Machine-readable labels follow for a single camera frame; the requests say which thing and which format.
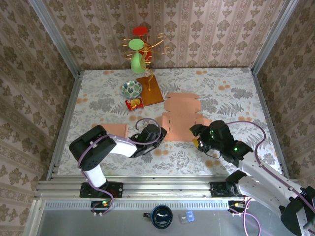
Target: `table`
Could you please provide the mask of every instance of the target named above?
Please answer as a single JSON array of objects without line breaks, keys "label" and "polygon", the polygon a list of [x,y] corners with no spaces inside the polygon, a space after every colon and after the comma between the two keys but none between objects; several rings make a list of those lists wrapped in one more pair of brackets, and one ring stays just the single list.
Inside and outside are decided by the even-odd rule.
[{"label": "table", "polygon": [[[187,210],[172,211],[172,224],[161,232],[147,218],[142,217],[144,212],[150,212],[150,210],[113,210],[102,217],[94,217],[89,210],[44,210],[37,236],[245,235],[242,217],[233,217],[227,210],[194,210],[195,221],[186,224],[181,224],[179,214]],[[251,202],[248,212],[259,220],[262,236],[294,236],[277,215],[258,202]],[[247,217],[246,222],[248,234],[256,236],[258,229],[254,219]]]},{"label": "table", "polygon": [[[156,69],[155,75],[163,97],[169,92],[192,92],[200,96],[201,113],[211,120],[225,122],[253,121],[267,134],[258,155],[277,171],[278,158],[270,138],[265,116],[249,68],[189,68]],[[144,117],[161,116],[164,103],[129,111],[121,94],[124,82],[143,75],[131,70],[85,71],[73,111],[70,128],[61,157],[58,175],[79,175],[77,161],[68,150],[69,144],[96,124],[127,123],[129,137],[136,133],[135,122]],[[252,148],[262,139],[262,133],[248,123],[230,127],[235,139]],[[209,155],[219,158],[216,151]],[[110,154],[101,162],[105,175],[217,175],[226,176],[235,167],[222,157],[213,159],[196,150],[192,142],[163,142],[145,156],[130,159]]]}]

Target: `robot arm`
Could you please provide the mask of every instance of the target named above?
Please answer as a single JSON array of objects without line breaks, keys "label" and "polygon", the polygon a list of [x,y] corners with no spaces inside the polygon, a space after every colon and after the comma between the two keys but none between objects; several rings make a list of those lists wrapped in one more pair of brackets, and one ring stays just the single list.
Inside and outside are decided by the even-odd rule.
[{"label": "robot arm", "polygon": [[110,153],[120,154],[130,158],[136,158],[149,151],[156,149],[166,135],[166,130],[159,128],[154,124],[148,124],[140,134],[134,135],[129,139],[107,134],[101,125],[97,125],[76,140],[74,140],[69,149],[74,158],[79,161],[82,153],[100,137],[104,137],[95,144],[84,156],[80,163],[80,168],[88,177],[94,187],[101,187],[107,183],[100,162]]},{"label": "robot arm", "polygon": [[196,124],[190,130],[198,137],[193,141],[198,150],[204,153],[218,150],[225,161],[239,168],[226,179],[231,194],[241,193],[256,199],[276,213],[295,235],[304,235],[315,223],[314,211],[300,198],[302,195],[314,206],[315,190],[310,186],[302,188],[258,159],[248,145],[234,140],[222,120],[209,126]]}]

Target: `cable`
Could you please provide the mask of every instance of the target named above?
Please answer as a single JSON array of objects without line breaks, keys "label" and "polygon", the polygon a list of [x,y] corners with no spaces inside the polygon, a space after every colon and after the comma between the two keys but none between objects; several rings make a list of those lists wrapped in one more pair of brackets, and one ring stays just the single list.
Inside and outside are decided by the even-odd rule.
[{"label": "cable", "polygon": [[309,230],[310,233],[312,233],[315,236],[315,232],[313,230]]},{"label": "cable", "polygon": [[161,126],[158,124],[158,122],[157,122],[155,119],[152,119],[152,118],[142,118],[142,119],[138,120],[138,121],[136,122],[136,125],[135,125],[136,130],[139,130],[138,127],[137,127],[137,125],[138,125],[138,123],[139,123],[140,121],[143,121],[143,120],[151,120],[151,121],[154,121],[154,123],[155,123],[155,124],[157,125],[157,127],[158,127],[158,136],[157,136],[157,138],[154,139],[153,141],[150,141],[150,142],[147,142],[147,143],[135,142],[135,141],[132,141],[132,140],[130,140],[130,139],[128,139],[128,142],[133,143],[133,144],[148,145],[148,144],[154,144],[154,143],[159,139],[159,137],[161,136],[162,130],[161,130]]},{"label": "cable", "polygon": [[247,229],[246,229],[246,215],[250,215],[251,217],[253,217],[255,219],[255,221],[258,224],[258,230],[259,230],[258,236],[260,236],[261,227],[260,227],[260,223],[259,223],[258,219],[255,216],[253,216],[252,214],[246,213],[247,207],[248,207],[251,200],[252,200],[252,198],[249,198],[248,201],[246,202],[246,205],[245,205],[244,214],[243,214],[243,227],[244,227],[244,231],[245,231],[246,236],[249,236],[247,233]]},{"label": "cable", "polygon": [[139,133],[134,134],[134,135],[132,135],[130,138],[132,139],[132,138],[134,138],[134,137],[136,137],[136,136],[138,136],[138,135],[139,135]]},{"label": "cable", "polygon": [[101,204],[101,203],[94,203],[94,204],[93,204],[93,206],[92,206],[92,213],[93,213],[93,214],[96,214],[96,213],[95,213],[95,207],[96,207],[97,205],[100,205],[100,204]]},{"label": "cable", "polygon": [[[160,135],[161,135],[161,133],[162,133],[162,130],[161,130],[160,125],[158,124],[158,122],[157,122],[156,120],[154,120],[154,119],[152,119],[152,118],[142,118],[142,119],[140,119],[140,120],[138,120],[138,121],[136,122],[136,125],[135,125],[136,130],[139,130],[139,129],[137,128],[137,124],[138,124],[140,121],[142,121],[142,120],[152,120],[152,121],[154,121],[154,122],[157,124],[157,126],[158,126],[158,128],[159,128],[159,135],[158,135],[158,137],[157,137],[155,140],[153,140],[153,141],[151,141],[151,142],[147,142],[147,143],[139,143],[139,142],[134,142],[134,141],[132,141],[132,140],[130,140],[130,139],[125,139],[125,138],[123,138],[123,137],[121,137],[121,138],[124,139],[124,140],[126,140],[126,141],[128,141],[128,142],[130,142],[130,143],[133,143],[133,144],[148,145],[148,144],[153,144],[153,143],[155,143],[155,142],[159,139],[159,137],[160,137]],[[78,160],[78,166],[77,166],[78,169],[80,169],[82,175],[87,179],[89,185],[90,185],[93,189],[95,189],[96,191],[105,193],[105,194],[107,194],[107,195],[111,198],[110,205],[108,206],[108,208],[107,208],[105,211],[101,212],[100,215],[106,214],[106,213],[110,210],[110,208],[112,208],[112,206],[114,205],[114,197],[113,197],[113,195],[112,195],[111,193],[107,192],[106,190],[97,188],[97,187],[95,187],[95,186],[91,183],[91,181],[89,180],[89,177],[88,177],[88,176],[84,173],[84,171],[81,169],[81,162],[82,162],[83,158],[85,157],[85,155],[93,148],[94,145],[98,144],[100,141],[102,141],[103,139],[105,139],[105,138],[107,138],[107,137],[114,138],[114,137],[117,137],[117,136],[111,135],[111,134],[106,134],[106,135],[104,135],[104,136],[102,136],[102,137],[96,139],[96,140],[95,140],[90,146],[88,146],[88,148],[82,153],[82,155],[80,156],[80,158],[79,158],[79,160]]]},{"label": "cable", "polygon": [[243,203],[245,200],[246,200],[246,196],[244,197],[244,199],[240,203]]},{"label": "cable", "polygon": [[109,136],[110,136],[110,135],[104,135],[104,136],[102,136],[102,137],[96,139],[90,146],[88,146],[88,148],[82,153],[82,155],[80,156],[80,158],[79,158],[79,160],[78,160],[78,168],[80,169],[82,175],[87,179],[89,185],[90,185],[93,189],[95,189],[96,191],[99,191],[99,192],[102,192],[102,193],[107,194],[107,195],[110,197],[110,199],[111,199],[110,205],[108,206],[108,208],[107,208],[105,211],[101,212],[100,215],[106,214],[106,213],[110,210],[110,208],[112,208],[112,206],[114,205],[114,197],[113,197],[113,195],[112,195],[110,192],[107,192],[106,190],[97,188],[97,187],[95,187],[95,186],[91,183],[89,177],[88,177],[88,176],[84,173],[84,171],[81,169],[81,162],[82,162],[83,158],[85,157],[85,155],[93,148],[94,145],[98,144],[100,141],[102,141],[103,139],[105,139],[105,138],[107,138],[107,137],[109,137]]},{"label": "cable", "polygon": [[[233,122],[229,122],[227,124],[234,124],[234,123],[240,123],[240,122],[244,122],[244,123],[250,123],[250,124],[253,124],[254,126],[258,127],[263,135],[264,135],[264,138],[256,145],[256,148],[255,148],[255,157],[256,157],[256,160],[258,162],[258,164],[260,165],[261,164],[261,161],[258,157],[258,147],[266,140],[266,133],[265,131],[263,130],[263,128],[261,128],[258,124],[255,124],[254,122],[250,122],[250,121],[244,121],[244,120],[241,120],[241,121],[233,121]],[[312,206],[296,189],[294,189],[291,185],[289,185],[288,183],[286,183],[285,181],[283,181],[281,178],[279,178],[277,175],[275,175],[274,173],[272,173],[269,169],[267,169],[264,165],[261,165],[261,167],[267,172],[269,173],[271,176],[273,176],[275,179],[277,179],[279,182],[281,182],[283,185],[285,185],[288,189],[292,188],[292,191],[311,209],[311,211],[315,214],[315,208],[314,206]]]},{"label": "cable", "polygon": [[211,156],[211,155],[208,155],[208,154],[206,154],[207,156],[209,156],[209,157],[212,157],[212,158],[214,158],[214,159],[220,159],[220,157],[214,157],[214,156]]},{"label": "cable", "polygon": [[244,231],[245,231],[246,236],[249,236],[249,234],[247,233],[247,228],[246,228],[246,216],[249,215],[252,218],[254,218],[254,220],[256,221],[256,223],[258,225],[258,235],[257,236],[260,236],[261,226],[260,226],[260,223],[259,223],[258,219],[254,215],[246,212],[247,208],[248,208],[248,205],[249,205],[251,200],[252,200],[252,198],[249,198],[249,200],[246,202],[245,209],[244,209],[243,213],[239,213],[238,211],[234,210],[233,208],[229,208],[229,210],[234,212],[235,214],[243,214],[243,227],[244,227]]}]

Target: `small blue box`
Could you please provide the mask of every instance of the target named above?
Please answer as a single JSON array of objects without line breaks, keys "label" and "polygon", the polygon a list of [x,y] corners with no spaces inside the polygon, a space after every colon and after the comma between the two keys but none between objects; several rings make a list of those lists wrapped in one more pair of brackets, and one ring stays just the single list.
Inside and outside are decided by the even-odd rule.
[{"label": "small blue box", "polygon": [[187,217],[188,222],[192,222],[195,220],[195,216],[193,215],[192,210],[186,211],[186,217]]}]

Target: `flattened cardboard box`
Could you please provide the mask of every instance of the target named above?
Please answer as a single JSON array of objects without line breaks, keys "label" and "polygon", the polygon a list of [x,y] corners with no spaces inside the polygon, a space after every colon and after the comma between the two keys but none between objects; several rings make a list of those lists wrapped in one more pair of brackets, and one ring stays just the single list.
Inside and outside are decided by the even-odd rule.
[{"label": "flattened cardboard box", "polygon": [[127,124],[100,124],[109,134],[120,136],[123,138],[128,137],[128,125]]},{"label": "flattened cardboard box", "polygon": [[162,127],[167,131],[166,141],[191,142],[195,137],[189,130],[195,124],[209,125],[201,113],[199,96],[194,93],[171,92],[166,95]]}]

